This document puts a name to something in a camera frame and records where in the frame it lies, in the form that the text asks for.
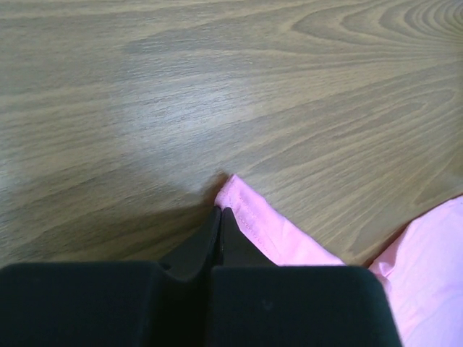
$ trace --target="stitching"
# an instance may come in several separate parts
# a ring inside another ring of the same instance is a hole
[[[231,207],[232,210],[235,209],[235,204],[232,203],[232,199],[230,197],[229,194],[226,195],[228,197],[228,200],[229,200],[229,205]],[[240,202],[244,203],[242,201],[242,199],[240,198],[240,196],[238,196],[238,199]],[[246,223],[246,221],[242,218],[242,216],[240,214],[238,214],[237,216],[239,218],[239,220],[243,223],[243,225],[245,226],[245,228],[251,233],[251,235],[254,237],[254,239],[259,243],[259,245],[262,246],[263,250],[266,251],[267,254],[270,254],[270,252],[268,251],[267,247],[265,246],[265,244],[262,242],[262,240],[260,239],[260,237],[258,237],[258,235],[256,234],[256,232],[249,226],[248,223]]]
[[[242,199],[241,197],[241,194],[238,193],[238,199],[239,201],[241,202],[242,206],[246,209],[246,211],[251,215],[252,219],[254,221],[256,221],[258,219],[257,215],[254,214],[254,212],[250,209],[250,207],[248,206],[248,204]],[[262,242],[262,239],[256,234],[256,232],[254,230],[251,230],[250,227],[245,224],[248,228],[249,231],[252,232],[253,236],[259,241],[259,244],[262,245],[262,247],[264,248],[264,250],[267,251],[267,253],[270,253],[268,252],[268,249],[264,246],[264,243]],[[279,258],[281,259],[281,253],[278,251],[278,248],[276,247],[276,245],[274,244],[274,242],[271,240],[271,238],[268,238],[268,240],[272,243],[273,245],[273,248],[275,250],[275,253],[279,256]]]

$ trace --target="wooden floor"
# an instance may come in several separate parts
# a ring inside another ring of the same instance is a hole
[[[463,192],[463,2],[0,0],[0,265],[156,259],[237,173],[343,260]]]

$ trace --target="laminate floor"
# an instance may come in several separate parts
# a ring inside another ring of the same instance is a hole
[[[349,263],[463,192],[463,2],[0,0],[0,265],[156,259],[237,173]]]

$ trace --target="pink cloth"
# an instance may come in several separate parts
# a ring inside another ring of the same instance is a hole
[[[277,265],[342,265],[238,176],[218,193],[242,233]],[[371,265],[406,347],[463,346],[463,197],[413,221]]]

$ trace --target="wood grain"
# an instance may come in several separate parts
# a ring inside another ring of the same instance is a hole
[[[0,265],[155,259],[238,173],[343,260],[463,192],[463,3],[0,0]]]

